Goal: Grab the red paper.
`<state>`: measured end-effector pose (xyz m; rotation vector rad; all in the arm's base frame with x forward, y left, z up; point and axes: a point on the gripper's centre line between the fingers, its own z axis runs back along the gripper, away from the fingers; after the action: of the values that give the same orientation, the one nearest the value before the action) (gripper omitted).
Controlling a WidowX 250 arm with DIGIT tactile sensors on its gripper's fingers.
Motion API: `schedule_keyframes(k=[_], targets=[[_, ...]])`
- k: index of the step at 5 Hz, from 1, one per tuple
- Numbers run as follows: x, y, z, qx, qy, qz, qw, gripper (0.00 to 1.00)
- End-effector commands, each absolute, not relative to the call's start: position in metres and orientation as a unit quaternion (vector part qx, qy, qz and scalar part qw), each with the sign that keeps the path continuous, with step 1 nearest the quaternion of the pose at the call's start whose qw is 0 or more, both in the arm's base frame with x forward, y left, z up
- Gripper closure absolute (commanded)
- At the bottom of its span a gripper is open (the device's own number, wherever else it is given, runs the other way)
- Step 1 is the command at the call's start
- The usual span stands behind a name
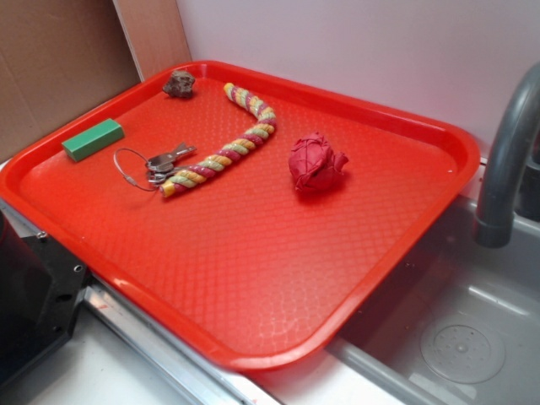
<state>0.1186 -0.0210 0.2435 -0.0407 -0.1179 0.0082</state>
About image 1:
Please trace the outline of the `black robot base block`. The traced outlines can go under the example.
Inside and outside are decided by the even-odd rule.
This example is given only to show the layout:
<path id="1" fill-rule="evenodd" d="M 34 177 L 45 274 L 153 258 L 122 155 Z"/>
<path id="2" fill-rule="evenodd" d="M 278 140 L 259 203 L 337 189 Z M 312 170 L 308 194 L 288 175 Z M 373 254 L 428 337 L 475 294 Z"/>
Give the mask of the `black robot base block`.
<path id="1" fill-rule="evenodd" d="M 1 216 L 2 389 L 71 338 L 88 280 L 53 237 L 21 237 Z"/>

